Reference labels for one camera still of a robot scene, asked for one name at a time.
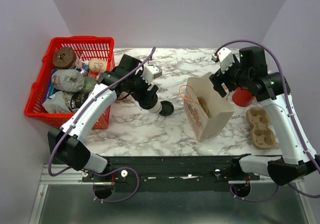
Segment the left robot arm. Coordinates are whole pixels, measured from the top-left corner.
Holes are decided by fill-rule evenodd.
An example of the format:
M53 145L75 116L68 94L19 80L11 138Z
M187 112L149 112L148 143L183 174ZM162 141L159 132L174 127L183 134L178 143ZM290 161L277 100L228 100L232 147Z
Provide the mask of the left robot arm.
M48 132L48 142L53 148L48 163L50 176L59 175L52 172L52 162L56 158L68 168L93 171L99 181L110 178L108 161L90 152L84 141L102 113L122 92L131 94L143 109L161 113L163 107L157 97L158 87L150 89L149 86L162 71L153 65L144 66L151 59L152 54L144 61L123 55L117 67L100 75L93 92L75 115L60 129L54 128Z

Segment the white paper coffee cup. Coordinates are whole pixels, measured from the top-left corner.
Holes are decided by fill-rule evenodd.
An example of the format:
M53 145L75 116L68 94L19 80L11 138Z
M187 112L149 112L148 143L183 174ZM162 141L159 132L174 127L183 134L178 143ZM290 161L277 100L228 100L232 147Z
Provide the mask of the white paper coffee cup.
M159 114L161 110L162 110L162 104L159 100L157 100L156 104L152 108L148 109L150 113L155 113L155 114Z

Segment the black coffee cup lid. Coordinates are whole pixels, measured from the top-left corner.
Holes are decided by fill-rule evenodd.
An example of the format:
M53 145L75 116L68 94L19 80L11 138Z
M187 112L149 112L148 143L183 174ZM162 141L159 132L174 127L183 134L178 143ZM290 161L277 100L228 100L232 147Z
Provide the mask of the black coffee cup lid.
M158 102L158 97L157 96L153 96L153 97L145 98L145 99L139 101L139 106L142 109L150 110L150 109L152 109L153 107L156 106L157 102Z

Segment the paper takeout bag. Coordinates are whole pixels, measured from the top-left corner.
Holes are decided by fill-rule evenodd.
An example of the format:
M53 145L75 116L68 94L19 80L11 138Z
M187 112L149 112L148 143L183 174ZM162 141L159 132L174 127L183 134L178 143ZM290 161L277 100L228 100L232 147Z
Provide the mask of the paper takeout bag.
M189 77L183 98L183 107L198 142L218 136L231 119L235 108L213 88L209 77Z

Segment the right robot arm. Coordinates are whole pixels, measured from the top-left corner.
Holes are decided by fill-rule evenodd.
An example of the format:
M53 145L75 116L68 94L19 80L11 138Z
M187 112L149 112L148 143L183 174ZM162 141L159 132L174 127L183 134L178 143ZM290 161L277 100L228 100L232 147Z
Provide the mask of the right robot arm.
M239 50L239 57L226 47L220 47L212 59L220 68L210 76L213 88L224 97L236 88L247 89L268 114L277 135L281 156L242 155L230 167L230 174L240 180L248 173L269 176L283 186L308 175L320 167L320 158L306 137L281 71L268 73L265 51L258 46Z

